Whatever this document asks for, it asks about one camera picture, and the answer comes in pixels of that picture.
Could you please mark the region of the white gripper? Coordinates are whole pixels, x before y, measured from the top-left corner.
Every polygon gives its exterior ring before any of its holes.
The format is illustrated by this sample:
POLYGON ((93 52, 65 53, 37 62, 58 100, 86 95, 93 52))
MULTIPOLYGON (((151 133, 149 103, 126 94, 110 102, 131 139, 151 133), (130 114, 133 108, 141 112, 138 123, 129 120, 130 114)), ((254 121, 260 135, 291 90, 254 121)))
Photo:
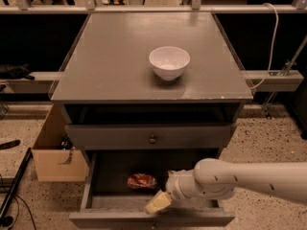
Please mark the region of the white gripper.
POLYGON ((206 197, 208 193, 196 180, 193 170, 168 171, 166 192, 158 191, 146 204, 144 210, 147 214, 155 214, 167 207, 174 200, 183 200, 194 197, 206 197))

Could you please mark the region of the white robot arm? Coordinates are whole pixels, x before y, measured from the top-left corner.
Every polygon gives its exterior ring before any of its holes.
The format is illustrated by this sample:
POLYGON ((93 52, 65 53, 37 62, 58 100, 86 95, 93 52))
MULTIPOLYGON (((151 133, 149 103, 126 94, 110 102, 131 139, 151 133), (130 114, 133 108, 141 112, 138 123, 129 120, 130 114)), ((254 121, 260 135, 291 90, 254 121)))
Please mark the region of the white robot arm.
POLYGON ((175 200, 229 199, 235 188, 306 204, 307 163, 231 163, 206 158, 192 170, 169 171, 165 188, 146 204, 147 214, 164 210, 175 200))

